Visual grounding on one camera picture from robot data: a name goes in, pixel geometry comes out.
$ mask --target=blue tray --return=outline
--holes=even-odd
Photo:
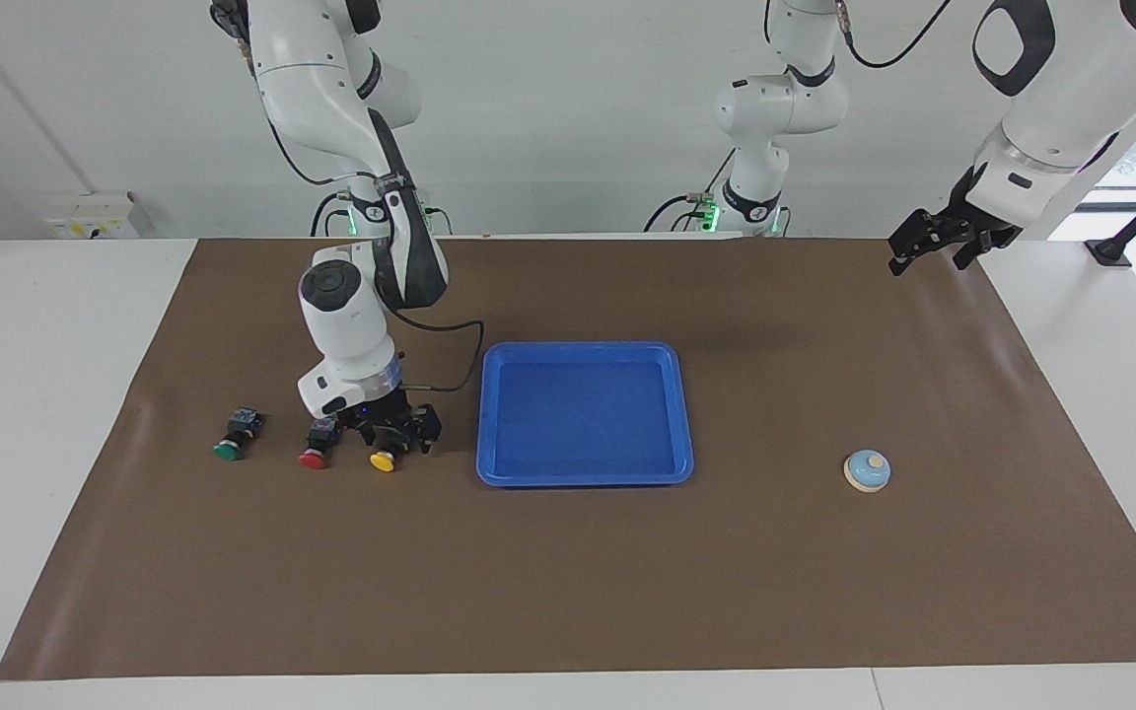
[[[676,485],[694,468],[662,342],[504,342],[485,356],[476,470],[498,488]]]

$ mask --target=white wall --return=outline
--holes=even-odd
[[[886,236],[912,208],[942,206],[1006,108],[970,62],[986,5],[951,5],[895,69],[841,57],[846,123],[786,141],[793,234]],[[308,228],[325,189],[281,162],[207,6],[0,0],[0,237],[44,236],[34,218],[44,193],[83,189],[134,191],[161,236]],[[702,189],[721,161],[718,86],[782,70],[761,40],[762,8],[391,0],[370,41],[419,82],[423,118],[399,131],[402,149],[457,228],[626,231],[665,198]],[[858,47],[895,53],[933,8],[859,3]],[[298,153],[311,174],[333,172],[326,157]]]

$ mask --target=black cable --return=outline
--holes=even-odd
[[[779,207],[780,217],[783,216],[783,212],[786,212],[788,215],[788,220],[783,222],[783,236],[780,236],[779,239],[788,237],[788,228],[790,226],[792,226],[792,215],[793,215],[792,207]]]
[[[454,234],[454,222],[450,219],[450,212],[442,210],[441,207],[428,207],[424,211],[428,212],[428,215],[443,215],[445,217],[445,227],[450,228],[450,234]]]
[[[328,194],[327,198],[324,198],[324,201],[318,203],[318,210],[315,211],[315,220],[310,224],[310,236],[318,236],[318,224],[324,219],[324,212],[327,211],[327,207],[334,202],[335,199],[340,199],[339,192]]]
[[[333,178],[327,178],[327,179],[311,178],[311,176],[307,176],[306,174],[303,174],[301,172],[301,168],[296,167],[295,160],[293,160],[292,156],[287,153],[287,145],[283,144],[283,139],[281,139],[279,136],[279,130],[276,130],[276,127],[274,127],[274,122],[270,120],[269,116],[266,117],[266,125],[270,126],[270,133],[274,134],[274,143],[278,145],[279,153],[283,153],[283,159],[287,161],[287,165],[292,168],[292,172],[294,172],[294,174],[296,174],[299,178],[308,182],[309,184],[317,185],[317,187],[321,187],[321,185],[335,184],[339,181],[351,178],[351,176],[368,176],[370,179],[375,179],[375,174],[369,174],[369,172],[366,170],[357,170],[354,174],[334,176]]]
[[[456,333],[460,329],[466,328],[477,328],[476,334],[476,350],[473,352],[473,364],[468,365],[467,376],[463,377],[463,382],[459,383],[459,386],[432,386],[432,385],[416,385],[407,384],[402,385],[401,390],[409,390],[416,392],[458,392],[467,386],[467,383],[473,382],[473,376],[476,374],[476,365],[482,360],[482,348],[485,346],[485,320],[468,320],[463,324],[457,324],[453,326],[429,326],[428,324],[420,324],[418,320],[411,320],[401,315],[400,310],[390,309],[392,317],[401,320],[410,327],[423,329],[427,333]]]
[[[348,217],[348,211],[333,210],[327,215],[327,219],[324,219],[324,236],[331,236],[331,220],[333,217]]]
[[[892,59],[886,60],[886,62],[871,62],[870,59],[866,59],[861,55],[857,53],[857,47],[853,45],[853,31],[847,23],[849,7],[844,6],[844,17],[846,17],[846,26],[849,27],[846,28],[846,31],[844,31],[844,44],[849,45],[849,53],[851,53],[853,58],[857,59],[857,62],[861,64],[863,67],[871,69],[886,69],[888,67],[892,67],[893,64],[900,62],[901,59],[905,59],[907,56],[910,55],[911,50],[914,50],[914,48],[919,45],[919,41],[922,41],[924,36],[928,34],[928,31],[930,31],[932,26],[934,26],[934,24],[937,24],[937,19],[941,18],[941,15],[945,11],[945,8],[947,8],[947,6],[950,6],[951,2],[952,0],[944,0],[943,3],[941,3],[941,6],[937,8],[937,11],[933,12],[932,18],[928,19],[928,24],[925,24],[921,31],[919,31],[919,34],[917,34],[914,39],[910,41],[910,44],[907,45],[907,48],[903,49],[900,55],[893,57]]]
[[[698,219],[698,217],[703,217],[703,216],[704,216],[704,214],[701,212],[700,210],[691,210],[691,211],[686,212],[686,215],[677,217],[676,220],[673,220],[673,228],[669,229],[669,231],[677,231],[677,224],[679,224],[679,222],[682,222],[682,220],[686,220],[686,224],[682,227],[682,231],[688,231],[688,229],[691,229],[692,222],[694,222],[695,219]]]
[[[729,159],[734,158],[735,153],[737,153],[737,152],[738,152],[738,148],[730,148],[729,149],[729,153],[726,153],[726,159],[721,161],[721,166],[719,168],[717,168],[716,174],[713,174],[713,179],[708,181],[708,187],[704,189],[704,192],[712,192],[713,185],[717,184],[717,178],[720,178],[721,172],[725,172],[726,170],[726,166],[729,165]]]
[[[676,206],[677,202],[691,202],[691,201],[692,200],[690,198],[686,198],[685,194],[679,194],[679,197],[673,198],[670,201],[663,203],[663,206],[660,206],[659,210],[654,211],[654,215],[651,215],[651,219],[648,220],[648,224],[643,228],[644,233],[651,231],[651,225],[654,225],[654,222],[660,219],[660,215],[663,215],[663,211],[668,210],[669,207]]]

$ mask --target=yellow push button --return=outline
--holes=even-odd
[[[396,459],[387,451],[376,451],[370,454],[370,465],[385,474],[391,474],[392,469],[396,467]]]

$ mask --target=electrical outlet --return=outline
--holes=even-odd
[[[126,192],[53,198],[45,222],[57,239],[144,239],[153,233],[152,220]]]

